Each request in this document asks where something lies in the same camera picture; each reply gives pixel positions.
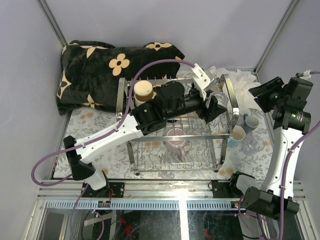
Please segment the clear glass tumbler front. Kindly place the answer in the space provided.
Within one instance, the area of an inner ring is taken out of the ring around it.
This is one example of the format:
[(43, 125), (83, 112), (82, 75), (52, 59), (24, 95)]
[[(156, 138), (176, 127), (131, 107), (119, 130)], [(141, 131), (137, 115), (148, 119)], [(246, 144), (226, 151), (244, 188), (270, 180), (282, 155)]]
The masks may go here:
[(217, 103), (220, 106), (225, 107), (225, 108), (228, 106), (229, 98), (225, 93), (223, 93), (223, 92), (213, 92), (213, 95), (217, 99)]

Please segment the clear glass tumbler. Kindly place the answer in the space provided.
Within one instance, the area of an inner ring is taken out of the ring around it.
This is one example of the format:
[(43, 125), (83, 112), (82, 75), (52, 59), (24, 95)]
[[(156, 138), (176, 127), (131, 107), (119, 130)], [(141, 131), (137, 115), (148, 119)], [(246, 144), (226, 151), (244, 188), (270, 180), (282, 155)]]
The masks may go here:
[(264, 140), (261, 137), (255, 135), (247, 136), (241, 144), (242, 151), (247, 156), (252, 156), (262, 151), (264, 147)]
[(220, 106), (225, 107), (225, 108), (228, 106), (229, 98), (225, 93), (223, 93), (223, 92), (213, 92), (213, 95), (217, 99), (217, 103)]

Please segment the light blue mug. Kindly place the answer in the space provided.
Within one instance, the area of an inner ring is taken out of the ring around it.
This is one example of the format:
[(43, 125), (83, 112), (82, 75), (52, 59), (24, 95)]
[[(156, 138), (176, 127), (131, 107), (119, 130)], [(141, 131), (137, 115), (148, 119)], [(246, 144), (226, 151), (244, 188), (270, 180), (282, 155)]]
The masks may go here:
[(233, 128), (232, 134), (229, 136), (227, 140), (227, 146), (228, 147), (236, 147), (240, 144), (240, 142), (246, 137), (245, 130), (241, 127), (236, 125)]

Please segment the grey textured coffee mug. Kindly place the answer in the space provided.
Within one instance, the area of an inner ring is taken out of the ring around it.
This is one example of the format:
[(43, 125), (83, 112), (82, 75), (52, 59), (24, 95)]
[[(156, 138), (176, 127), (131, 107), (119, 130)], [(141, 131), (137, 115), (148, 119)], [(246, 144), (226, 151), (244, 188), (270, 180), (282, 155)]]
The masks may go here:
[(245, 113), (243, 115), (243, 129), (246, 134), (251, 133), (259, 126), (260, 122), (259, 119), (255, 116), (248, 115)]

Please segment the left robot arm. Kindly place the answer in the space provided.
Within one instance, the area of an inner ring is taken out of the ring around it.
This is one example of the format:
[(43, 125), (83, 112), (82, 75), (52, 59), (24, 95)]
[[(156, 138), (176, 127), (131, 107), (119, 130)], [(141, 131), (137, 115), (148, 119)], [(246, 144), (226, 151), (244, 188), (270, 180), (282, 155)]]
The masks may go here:
[(219, 104), (213, 91), (207, 96), (191, 85), (188, 94), (177, 81), (168, 81), (158, 88), (154, 98), (132, 109), (126, 116), (110, 127), (86, 138), (67, 136), (63, 143), (66, 157), (75, 181), (84, 181), (92, 189), (94, 197), (109, 197), (111, 187), (106, 174), (98, 170), (93, 161), (101, 152), (125, 142), (144, 137), (163, 129), (167, 122), (192, 112), (209, 123), (227, 108)]

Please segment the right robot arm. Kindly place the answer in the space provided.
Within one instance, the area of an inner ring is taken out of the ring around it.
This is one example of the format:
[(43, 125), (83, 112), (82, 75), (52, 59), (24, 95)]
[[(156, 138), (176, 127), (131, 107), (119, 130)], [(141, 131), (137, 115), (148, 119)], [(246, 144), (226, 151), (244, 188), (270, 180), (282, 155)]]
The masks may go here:
[(301, 145), (310, 133), (311, 114), (304, 107), (312, 87), (311, 81), (295, 76), (288, 83), (275, 77), (249, 89), (263, 112), (272, 113), (274, 143), (261, 185), (253, 176), (239, 171), (231, 176), (228, 192), (236, 198), (244, 194), (242, 208), (274, 220), (298, 213), (293, 182)]

